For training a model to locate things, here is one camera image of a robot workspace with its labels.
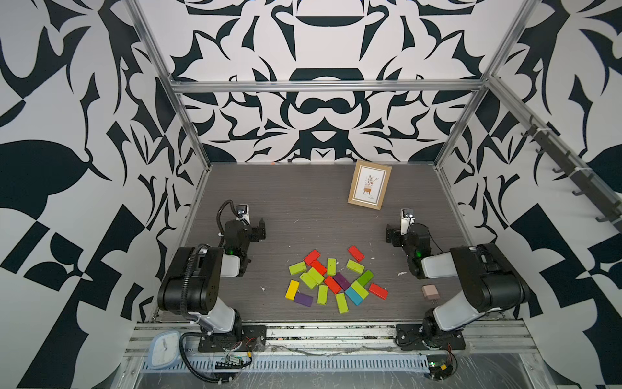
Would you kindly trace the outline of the dark green block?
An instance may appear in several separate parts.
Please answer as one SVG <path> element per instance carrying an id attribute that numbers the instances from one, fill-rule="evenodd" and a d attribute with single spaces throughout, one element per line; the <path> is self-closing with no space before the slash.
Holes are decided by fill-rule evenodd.
<path id="1" fill-rule="evenodd" d="M 356 280 L 362 287 L 366 287 L 374 279 L 374 274 L 367 270 Z"/>

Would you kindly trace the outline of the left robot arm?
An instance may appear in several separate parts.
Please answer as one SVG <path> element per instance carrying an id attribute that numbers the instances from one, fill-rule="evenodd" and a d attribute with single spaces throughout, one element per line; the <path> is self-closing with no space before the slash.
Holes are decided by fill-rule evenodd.
<path id="1" fill-rule="evenodd" d="M 157 305 L 199 325 L 202 334 L 231 336 L 240 342 L 241 316 L 219 297 L 220 281 L 245 275 L 251 262 L 249 247 L 267 237 L 266 224 L 260 220 L 251 225 L 249 206 L 230 199 L 219 207 L 216 224 L 218 246 L 202 243 L 177 250 L 157 293 Z"/>

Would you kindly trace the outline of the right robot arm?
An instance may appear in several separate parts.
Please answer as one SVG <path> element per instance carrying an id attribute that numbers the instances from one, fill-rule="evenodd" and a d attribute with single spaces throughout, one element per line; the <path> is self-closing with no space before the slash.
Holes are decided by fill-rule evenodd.
<path id="1" fill-rule="evenodd" d="M 403 350 L 465 348 L 463 329 L 487 314 L 527 302 L 530 289 L 493 243 L 457 246 L 433 254 L 427 226 L 386 227 L 386 242 L 403 249 L 409 271 L 419 280 L 456 277 L 461 291 L 428 310 L 421 325 L 396 326 L 395 343 Z"/>

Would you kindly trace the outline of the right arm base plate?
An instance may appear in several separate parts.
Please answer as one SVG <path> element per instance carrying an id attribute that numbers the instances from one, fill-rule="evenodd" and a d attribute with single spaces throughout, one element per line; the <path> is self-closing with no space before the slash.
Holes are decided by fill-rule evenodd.
<path id="1" fill-rule="evenodd" d="M 403 351 L 463 351 L 466 342 L 461 330 L 445 332 L 424 324 L 397 324 L 395 344 Z"/>

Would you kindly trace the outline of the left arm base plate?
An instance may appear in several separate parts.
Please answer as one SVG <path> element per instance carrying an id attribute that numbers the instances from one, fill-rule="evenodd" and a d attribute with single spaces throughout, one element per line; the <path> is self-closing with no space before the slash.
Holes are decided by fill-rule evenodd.
<path id="1" fill-rule="evenodd" d="M 243 325 L 228 333 L 204 333 L 199 341 L 199 353 L 262 351 L 267 338 L 264 325 Z"/>

